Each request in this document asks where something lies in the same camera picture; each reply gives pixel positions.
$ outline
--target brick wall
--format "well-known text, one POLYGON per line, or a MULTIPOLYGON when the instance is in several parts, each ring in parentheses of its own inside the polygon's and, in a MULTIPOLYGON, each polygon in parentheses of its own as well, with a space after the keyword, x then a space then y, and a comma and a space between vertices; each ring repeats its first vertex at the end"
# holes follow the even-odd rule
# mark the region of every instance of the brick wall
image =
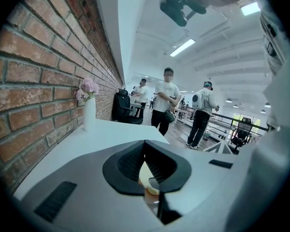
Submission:
POLYGON ((0 177, 14 191, 83 123, 83 78, 101 91, 97 118, 111 119, 122 86, 96 0, 22 0, 0 32, 0 177))

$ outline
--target white vase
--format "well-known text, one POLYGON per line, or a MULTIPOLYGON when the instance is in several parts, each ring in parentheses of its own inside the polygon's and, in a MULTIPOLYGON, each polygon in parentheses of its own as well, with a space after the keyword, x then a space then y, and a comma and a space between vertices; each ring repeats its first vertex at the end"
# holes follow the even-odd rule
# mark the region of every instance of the white vase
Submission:
POLYGON ((84 130, 92 131, 96 124, 96 99, 91 98, 85 103, 84 130))

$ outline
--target rectangular ceiling light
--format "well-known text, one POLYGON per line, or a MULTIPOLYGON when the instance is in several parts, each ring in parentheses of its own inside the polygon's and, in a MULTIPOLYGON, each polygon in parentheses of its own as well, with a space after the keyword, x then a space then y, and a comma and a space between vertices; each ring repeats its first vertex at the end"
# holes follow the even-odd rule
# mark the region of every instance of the rectangular ceiling light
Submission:
POLYGON ((244 15, 250 15, 252 13, 260 11, 260 8, 258 6, 257 2, 251 3, 249 5, 241 7, 241 10, 244 15))
POLYGON ((188 40, 186 43, 184 43, 183 45, 181 45, 179 48, 177 48, 175 51, 173 51, 170 56, 171 57, 175 57, 178 53, 184 51, 186 48, 188 48, 189 46, 191 46, 192 44, 195 43, 195 40, 190 39, 188 40))

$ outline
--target black office chair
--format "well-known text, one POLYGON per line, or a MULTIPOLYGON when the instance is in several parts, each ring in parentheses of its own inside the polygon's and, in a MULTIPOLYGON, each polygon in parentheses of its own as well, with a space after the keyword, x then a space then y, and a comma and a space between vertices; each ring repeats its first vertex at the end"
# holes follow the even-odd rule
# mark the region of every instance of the black office chair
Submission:
POLYGON ((143 122, 142 118, 130 116, 130 97, 128 92, 123 89, 119 89, 118 93, 114 96, 114 103, 112 109, 112 118, 121 123, 139 125, 143 122))
POLYGON ((247 138, 252 129, 251 119, 242 118, 242 122, 238 122, 238 128, 235 136, 231 139, 231 143, 235 145, 235 151, 237 148, 247 144, 247 138))

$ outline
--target floor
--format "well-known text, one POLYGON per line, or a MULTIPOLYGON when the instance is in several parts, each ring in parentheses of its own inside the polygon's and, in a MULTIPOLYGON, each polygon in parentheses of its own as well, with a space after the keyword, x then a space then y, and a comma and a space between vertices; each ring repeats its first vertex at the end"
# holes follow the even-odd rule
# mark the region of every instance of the floor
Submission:
MULTIPOLYGON (((142 123, 143 125, 151 125, 151 112, 152 109, 149 109, 149 106, 146 106, 144 110, 144 119, 142 123)), ((184 125, 181 121, 177 121, 176 124, 171 124, 169 126, 168 132, 165 134, 165 138, 169 141, 171 145, 182 148, 189 148, 189 146, 186 145, 186 142, 190 131, 190 126, 184 125)), ((216 141, 211 138, 209 138, 207 141, 201 139, 199 142, 199 150, 202 151, 203 149, 208 148, 215 143, 216 141)))

